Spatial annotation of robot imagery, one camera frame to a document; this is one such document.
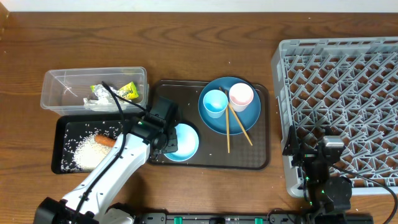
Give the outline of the clear plastic bin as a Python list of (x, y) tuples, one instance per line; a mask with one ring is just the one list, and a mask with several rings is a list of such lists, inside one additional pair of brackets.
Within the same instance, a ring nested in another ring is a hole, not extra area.
[(149, 84), (143, 67), (102, 67), (49, 70), (44, 76), (40, 105), (61, 116), (115, 114), (118, 109), (111, 98), (104, 105), (95, 103), (93, 89), (105, 82), (114, 91), (128, 83), (135, 84), (138, 97), (133, 102), (145, 107)]

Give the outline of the white pink cup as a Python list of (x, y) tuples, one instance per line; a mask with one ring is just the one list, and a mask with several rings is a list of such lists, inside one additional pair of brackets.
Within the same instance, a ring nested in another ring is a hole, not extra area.
[(235, 112), (244, 111), (254, 98), (254, 91), (246, 83), (234, 84), (229, 90), (229, 102)]

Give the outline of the orange carrot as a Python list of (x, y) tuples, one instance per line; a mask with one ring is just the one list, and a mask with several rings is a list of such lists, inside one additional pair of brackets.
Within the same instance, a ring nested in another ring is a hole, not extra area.
[(116, 143), (116, 141), (114, 139), (111, 139), (107, 136), (103, 136), (103, 135), (96, 135), (94, 138), (95, 142), (97, 142), (98, 144), (107, 146), (107, 147), (113, 147), (114, 144)]

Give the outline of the grey dishwasher rack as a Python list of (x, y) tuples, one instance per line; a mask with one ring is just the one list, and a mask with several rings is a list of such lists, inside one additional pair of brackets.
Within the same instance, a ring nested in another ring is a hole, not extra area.
[(328, 126), (354, 195), (397, 190), (397, 38), (292, 39), (271, 60), (282, 144), (314, 148)]

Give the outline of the white tissue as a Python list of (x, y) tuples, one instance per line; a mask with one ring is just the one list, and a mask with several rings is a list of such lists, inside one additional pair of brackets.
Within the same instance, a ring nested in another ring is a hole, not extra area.
[(108, 90), (100, 89), (83, 99), (84, 109), (97, 112), (118, 112), (118, 106)]

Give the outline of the light blue cup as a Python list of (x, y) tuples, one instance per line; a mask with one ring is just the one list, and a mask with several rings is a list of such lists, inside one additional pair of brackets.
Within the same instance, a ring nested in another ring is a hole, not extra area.
[(221, 90), (210, 90), (203, 97), (203, 106), (209, 117), (219, 118), (228, 106), (228, 98)]

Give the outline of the white rice pile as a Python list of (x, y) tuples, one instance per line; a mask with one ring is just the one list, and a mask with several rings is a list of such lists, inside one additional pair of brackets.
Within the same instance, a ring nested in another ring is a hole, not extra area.
[(62, 134), (60, 172), (91, 172), (111, 150), (111, 147), (95, 142), (95, 136), (100, 134), (116, 139), (121, 133), (120, 121), (67, 123)]

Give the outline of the left wooden chopstick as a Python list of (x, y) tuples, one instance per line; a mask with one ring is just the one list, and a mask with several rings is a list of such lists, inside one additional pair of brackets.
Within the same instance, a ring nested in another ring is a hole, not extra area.
[(227, 138), (227, 149), (228, 154), (230, 153), (230, 136), (229, 136), (229, 100), (227, 97), (227, 107), (225, 109), (225, 116), (226, 116), (226, 138)]

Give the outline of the wooden chopstick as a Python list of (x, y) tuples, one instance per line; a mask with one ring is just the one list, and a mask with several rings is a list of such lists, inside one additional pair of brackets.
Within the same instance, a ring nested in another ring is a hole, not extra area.
[(225, 116), (226, 116), (226, 138), (227, 138), (227, 149), (228, 154), (230, 153), (230, 136), (229, 136), (229, 100), (227, 97), (227, 107), (225, 109)]
[[(239, 117), (237, 116), (235, 110), (232, 109), (231, 105), (229, 104), (229, 111), (230, 111), (230, 110), (231, 110), (231, 112), (232, 112), (232, 114), (233, 114), (233, 117), (234, 117), (235, 121), (236, 121), (237, 124), (238, 124), (238, 127), (241, 129), (242, 133), (244, 134), (244, 136), (245, 136), (246, 139), (248, 140), (249, 144), (250, 144), (251, 146), (253, 146), (252, 141), (251, 141), (251, 139), (250, 139), (250, 137), (249, 137), (249, 135), (248, 135), (248, 133), (247, 133), (247, 131), (246, 131), (246, 128), (243, 126), (243, 123), (241, 122), (241, 120), (240, 120)], [(226, 135), (226, 116), (225, 116), (225, 109), (224, 109), (224, 111), (223, 111), (223, 114), (219, 117), (219, 119), (220, 119), (220, 120), (222, 120), (222, 119), (224, 120), (224, 122), (220, 121), (220, 124), (219, 124), (220, 129), (221, 129), (220, 133)]]

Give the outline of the light blue bowl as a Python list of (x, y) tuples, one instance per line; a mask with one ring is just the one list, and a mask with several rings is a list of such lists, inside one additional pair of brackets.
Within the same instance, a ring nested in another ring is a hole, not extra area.
[(165, 156), (174, 162), (189, 160), (195, 155), (199, 147), (199, 137), (194, 128), (187, 124), (178, 124), (177, 132), (177, 151), (166, 153)]

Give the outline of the right wooden chopstick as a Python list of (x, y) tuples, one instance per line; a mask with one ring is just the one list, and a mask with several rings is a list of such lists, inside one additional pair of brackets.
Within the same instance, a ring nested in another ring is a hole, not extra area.
[[(243, 126), (243, 123), (241, 122), (241, 120), (240, 120), (239, 117), (237, 116), (235, 110), (232, 109), (231, 105), (229, 104), (229, 111), (230, 111), (230, 110), (231, 110), (231, 112), (232, 112), (232, 114), (233, 114), (233, 117), (234, 117), (235, 121), (236, 121), (237, 124), (238, 124), (238, 127), (241, 129), (242, 133), (244, 134), (244, 136), (245, 136), (246, 139), (248, 140), (249, 144), (250, 144), (251, 146), (253, 146), (252, 141), (251, 141), (251, 139), (250, 139), (250, 137), (249, 137), (249, 135), (248, 135), (248, 133), (247, 133), (247, 131), (246, 131), (246, 128)], [(224, 122), (220, 121), (220, 124), (219, 124), (220, 129), (221, 129), (220, 133), (226, 135), (226, 116), (225, 116), (225, 109), (224, 109), (224, 111), (223, 111), (223, 114), (219, 117), (219, 119), (220, 119), (220, 120), (222, 120), (222, 119), (224, 120)]]

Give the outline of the black waste tray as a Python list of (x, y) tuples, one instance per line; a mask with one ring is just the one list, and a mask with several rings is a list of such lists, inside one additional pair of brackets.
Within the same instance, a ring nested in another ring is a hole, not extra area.
[(62, 116), (55, 130), (51, 170), (55, 174), (91, 172), (110, 151), (97, 135), (116, 139), (122, 133), (118, 114)]

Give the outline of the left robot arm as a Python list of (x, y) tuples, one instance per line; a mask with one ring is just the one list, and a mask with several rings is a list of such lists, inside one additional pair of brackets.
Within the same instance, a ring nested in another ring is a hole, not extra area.
[(155, 106), (130, 119), (121, 118), (122, 133), (89, 176), (60, 201), (47, 197), (34, 223), (134, 223), (135, 216), (111, 202), (150, 154), (177, 150), (178, 104), (158, 98)]

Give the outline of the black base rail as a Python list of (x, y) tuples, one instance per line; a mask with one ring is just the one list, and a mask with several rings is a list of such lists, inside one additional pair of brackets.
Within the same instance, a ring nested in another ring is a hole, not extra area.
[(274, 208), (267, 213), (170, 213), (167, 210), (135, 212), (126, 204), (116, 203), (105, 213), (101, 223), (129, 224), (373, 224), (370, 215), (350, 215), (345, 212), (331, 212), (304, 209), (299, 212)]

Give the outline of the foil snack wrapper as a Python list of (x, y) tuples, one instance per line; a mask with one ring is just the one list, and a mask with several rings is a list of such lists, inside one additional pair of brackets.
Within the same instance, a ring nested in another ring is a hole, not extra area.
[[(92, 85), (90, 89), (97, 99), (111, 98), (110, 92), (103, 85)], [(133, 82), (124, 85), (118, 90), (113, 87), (110, 87), (110, 89), (126, 100), (133, 100), (139, 97), (138, 90)]]

